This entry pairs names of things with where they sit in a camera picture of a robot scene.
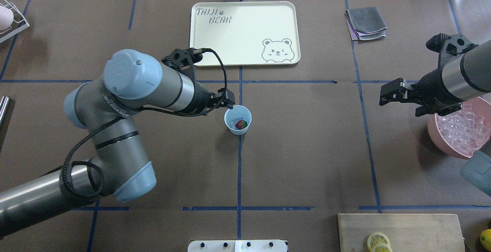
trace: bear drawing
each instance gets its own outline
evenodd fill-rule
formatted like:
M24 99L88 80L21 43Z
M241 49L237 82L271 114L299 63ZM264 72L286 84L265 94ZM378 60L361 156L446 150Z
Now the bear drawing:
M263 41L263 59L266 60L266 63L291 63L295 57L291 45L292 41L288 38L282 41L265 39Z

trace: cutting board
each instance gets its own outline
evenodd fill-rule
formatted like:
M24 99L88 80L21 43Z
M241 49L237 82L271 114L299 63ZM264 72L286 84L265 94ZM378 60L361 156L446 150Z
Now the cutting board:
M457 215L338 214L341 252L368 252L367 238L385 234L393 252L465 250Z

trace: bowl of ice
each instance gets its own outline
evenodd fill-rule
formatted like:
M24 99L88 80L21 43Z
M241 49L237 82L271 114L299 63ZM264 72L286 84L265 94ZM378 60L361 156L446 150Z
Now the bowl of ice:
M462 109L447 116L428 119L428 133L444 153L470 159L491 135L491 104L477 97L462 103Z

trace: white dish rack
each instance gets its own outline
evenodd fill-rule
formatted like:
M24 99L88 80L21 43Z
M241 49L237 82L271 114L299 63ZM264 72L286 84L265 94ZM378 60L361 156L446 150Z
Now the white dish rack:
M0 5L11 9L14 13L14 22L6 30L0 31L0 43L2 43L17 33L29 28L30 25L24 15L22 15L22 12L13 3L7 0L0 0Z

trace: lemon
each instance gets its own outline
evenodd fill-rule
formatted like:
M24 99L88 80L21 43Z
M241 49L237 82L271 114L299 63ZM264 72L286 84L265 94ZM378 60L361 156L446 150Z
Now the lemon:
M479 240L486 250L491 251L491 229L484 230Z
M368 236L367 247L368 247L369 251L373 252L372 250L374 249L374 247L376 247L379 244L385 244L390 248L390 241L386 235L384 235L380 232L375 232L375 233L371 234L370 236ZM385 252L385 251L389 251L389 250L380 250L377 252Z
M392 249L385 243L379 243L378 245L375 245L370 252L392 252Z

